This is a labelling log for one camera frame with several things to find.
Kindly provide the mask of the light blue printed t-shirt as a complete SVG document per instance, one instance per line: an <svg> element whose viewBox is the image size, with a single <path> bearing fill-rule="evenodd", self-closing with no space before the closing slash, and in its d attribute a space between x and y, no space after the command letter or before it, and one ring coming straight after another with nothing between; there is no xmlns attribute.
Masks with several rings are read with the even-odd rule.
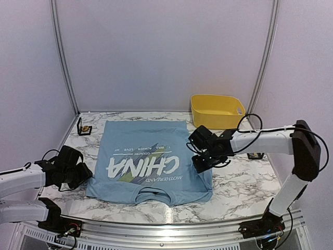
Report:
<svg viewBox="0 0 333 250"><path fill-rule="evenodd" d="M198 173L185 121L107 121L86 195L119 204L170 207L207 202L212 171Z"/></svg>

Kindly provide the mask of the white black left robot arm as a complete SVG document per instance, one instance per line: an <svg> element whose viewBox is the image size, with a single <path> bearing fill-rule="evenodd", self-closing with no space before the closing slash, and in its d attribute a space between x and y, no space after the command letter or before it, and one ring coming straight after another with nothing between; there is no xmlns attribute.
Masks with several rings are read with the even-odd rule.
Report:
<svg viewBox="0 0 333 250"><path fill-rule="evenodd" d="M8 201L6 198L26 190L50 186L57 187L59 192L73 191L92 176L83 154L66 145L50 159L42 157L17 169L2 171L1 223L36 221L39 228L52 232L79 231L81 222L63 217L61 208L49 198L40 197L30 201Z"/></svg>

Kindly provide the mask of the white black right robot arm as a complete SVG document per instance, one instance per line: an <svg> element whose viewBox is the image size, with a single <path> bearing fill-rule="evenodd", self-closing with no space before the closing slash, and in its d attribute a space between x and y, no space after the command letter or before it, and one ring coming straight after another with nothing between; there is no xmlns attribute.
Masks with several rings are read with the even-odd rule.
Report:
<svg viewBox="0 0 333 250"><path fill-rule="evenodd" d="M228 158L238 154L268 155L281 188L260 219L240 224L239 231L246 238L284 229L283 215L322 171L321 145L324 143L304 120L280 128L227 129L221 135L200 126L189 136L189 144L198 150L192 157L198 173L217 164L225 167L229 163Z"/></svg>

